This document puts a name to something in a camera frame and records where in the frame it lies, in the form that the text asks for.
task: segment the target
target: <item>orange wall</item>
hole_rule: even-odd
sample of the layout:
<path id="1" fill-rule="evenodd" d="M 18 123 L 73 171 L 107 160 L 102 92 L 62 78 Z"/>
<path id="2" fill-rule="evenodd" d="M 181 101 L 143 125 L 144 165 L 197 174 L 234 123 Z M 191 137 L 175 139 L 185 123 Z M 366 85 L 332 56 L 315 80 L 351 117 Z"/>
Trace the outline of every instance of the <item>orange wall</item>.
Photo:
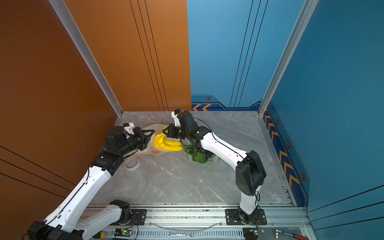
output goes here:
<path id="1" fill-rule="evenodd" d="M 186 0 L 65 0 L 124 111 L 190 109 Z"/>
<path id="2" fill-rule="evenodd" d="M 0 147 L 0 230 L 20 239 L 86 172 L 116 114 L 48 0 L 2 1 L 0 32 L 0 145 L 52 172 Z"/>

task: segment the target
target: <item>robotic arm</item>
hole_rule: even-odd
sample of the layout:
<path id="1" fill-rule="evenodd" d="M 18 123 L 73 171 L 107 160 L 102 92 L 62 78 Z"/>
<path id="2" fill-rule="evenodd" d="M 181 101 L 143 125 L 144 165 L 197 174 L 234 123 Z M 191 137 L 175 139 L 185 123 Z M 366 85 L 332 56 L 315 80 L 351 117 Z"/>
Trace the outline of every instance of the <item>robotic arm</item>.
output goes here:
<path id="1" fill-rule="evenodd" d="M 192 145 L 218 155 L 236 171 L 236 185 L 242 192 L 239 217 L 244 224 L 251 224 L 257 213 L 257 194 L 266 177 L 259 155 L 235 148 L 211 129 L 198 126 L 188 111 L 178 109 L 172 116 L 175 124 L 163 130 L 167 137 L 187 138 Z M 79 184 L 43 223 L 35 221 L 29 227 L 30 240 L 88 240 L 111 223 L 127 224 L 132 212 L 129 203 L 121 200 L 112 201 L 84 221 L 78 220 L 95 194 L 124 162 L 124 155 L 145 149 L 153 134 L 154 130 L 134 128 L 132 123 L 112 127 L 105 134 L 106 149 L 91 162 Z"/>
<path id="2" fill-rule="evenodd" d="M 256 217 L 257 195 L 266 177 L 260 156 L 255 151 L 245 152 L 220 139 L 205 126 L 198 126 L 189 111 L 179 109 L 172 112 L 175 124 L 163 130 L 167 137 L 187 138 L 192 145 L 208 150 L 226 163 L 236 172 L 236 185 L 241 190 L 241 201 L 238 207 L 239 217 L 243 224 L 250 224 Z"/>

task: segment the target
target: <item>bunch of bananas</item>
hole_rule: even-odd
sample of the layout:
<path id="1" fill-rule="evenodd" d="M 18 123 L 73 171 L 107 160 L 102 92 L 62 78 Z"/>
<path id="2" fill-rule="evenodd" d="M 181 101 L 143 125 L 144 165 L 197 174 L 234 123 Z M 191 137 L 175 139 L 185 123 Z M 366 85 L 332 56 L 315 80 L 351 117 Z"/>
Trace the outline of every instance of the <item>bunch of bananas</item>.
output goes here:
<path id="1" fill-rule="evenodd" d="M 180 142 L 170 141 L 164 137 L 164 133 L 156 135 L 153 146 L 160 147 L 161 149 L 164 149 L 168 152 L 178 152 L 183 150 L 183 147 L 181 146 Z"/>

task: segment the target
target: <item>green fruit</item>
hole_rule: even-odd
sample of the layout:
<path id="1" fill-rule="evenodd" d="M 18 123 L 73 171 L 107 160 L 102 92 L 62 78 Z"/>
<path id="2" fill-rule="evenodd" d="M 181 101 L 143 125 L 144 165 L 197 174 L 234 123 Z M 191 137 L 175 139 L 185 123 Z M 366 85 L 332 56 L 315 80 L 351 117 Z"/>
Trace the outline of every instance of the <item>green fruit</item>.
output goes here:
<path id="1" fill-rule="evenodd" d="M 196 149 L 194 147 L 186 147 L 185 152 L 188 154 L 194 154 Z"/>
<path id="2" fill-rule="evenodd" d="M 194 160 L 199 163 L 204 163 L 207 158 L 205 157 L 205 153 L 198 152 L 197 155 L 194 157 Z"/>

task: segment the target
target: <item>table surface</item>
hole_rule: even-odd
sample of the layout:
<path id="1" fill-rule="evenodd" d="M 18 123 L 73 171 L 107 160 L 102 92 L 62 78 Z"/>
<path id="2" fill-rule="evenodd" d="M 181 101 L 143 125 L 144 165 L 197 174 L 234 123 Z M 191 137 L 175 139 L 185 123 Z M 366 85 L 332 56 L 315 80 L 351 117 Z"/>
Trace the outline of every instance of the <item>table surface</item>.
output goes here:
<path id="1" fill-rule="evenodd" d="M 218 137 L 247 152 L 256 151 L 262 160 L 266 178 L 260 192 L 261 204 L 290 204 L 282 180 L 266 143 L 257 113 L 253 111 L 194 111 Z M 171 113 L 124 112 L 119 122 L 133 122 L 141 128 L 173 123 Z M 95 195 L 92 204 L 119 199 L 129 203 L 228 203 L 240 202 L 235 171 L 223 160 L 201 166 L 190 162 L 184 150 L 160 156 L 139 157 L 140 165 L 128 171 L 123 165 Z"/>

